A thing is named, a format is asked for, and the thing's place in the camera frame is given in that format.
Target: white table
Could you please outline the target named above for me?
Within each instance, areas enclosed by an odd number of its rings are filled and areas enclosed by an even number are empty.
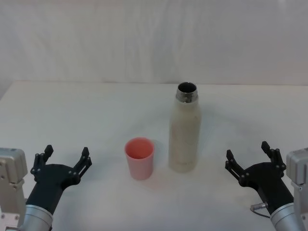
[[[55,231],[273,231],[249,211],[257,193],[225,170],[231,149],[243,167],[269,161],[263,140],[289,151],[308,146],[308,87],[199,85],[203,123],[196,169],[167,167],[168,120],[176,85],[15,82],[0,101],[0,146],[21,148],[28,169],[52,144],[48,163],[73,166],[84,146],[93,165],[68,188]],[[145,136],[156,145],[153,175],[135,181],[123,147]],[[283,180],[292,190],[287,177]],[[25,177],[25,196],[35,182]]]

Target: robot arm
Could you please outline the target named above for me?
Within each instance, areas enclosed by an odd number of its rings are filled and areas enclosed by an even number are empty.
[[[92,165],[88,148],[74,167],[46,165],[53,153],[48,145],[36,154],[31,173],[36,185],[25,202],[22,184],[27,174],[25,153],[20,149],[0,149],[0,231],[50,231],[53,213],[63,191],[80,183]]]
[[[252,208],[266,208],[277,231],[307,231],[308,226],[304,223],[307,221],[306,217],[308,218],[306,199],[308,188],[305,188],[308,149],[305,149],[305,154],[302,150],[290,153],[286,167],[279,149],[271,149],[265,141],[262,142],[261,147],[270,158],[270,162],[255,164],[244,170],[236,163],[233,154],[228,150],[225,168],[242,187],[250,187],[257,191],[263,203],[252,205],[251,210],[254,212]],[[287,176],[291,178],[295,186],[294,198],[281,179],[285,169],[287,169]]]

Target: water bottle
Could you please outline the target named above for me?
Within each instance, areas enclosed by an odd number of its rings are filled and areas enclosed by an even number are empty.
[[[196,165],[201,118],[197,86],[179,84],[169,131],[169,167],[176,172],[191,171]]]

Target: pink cup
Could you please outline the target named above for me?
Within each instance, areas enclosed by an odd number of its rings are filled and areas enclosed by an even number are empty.
[[[125,153],[131,177],[148,179],[153,172],[153,143],[144,137],[133,138],[125,145]]]

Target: white wall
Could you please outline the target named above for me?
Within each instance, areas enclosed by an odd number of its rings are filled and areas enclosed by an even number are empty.
[[[308,84],[306,0],[0,0],[13,79]]]

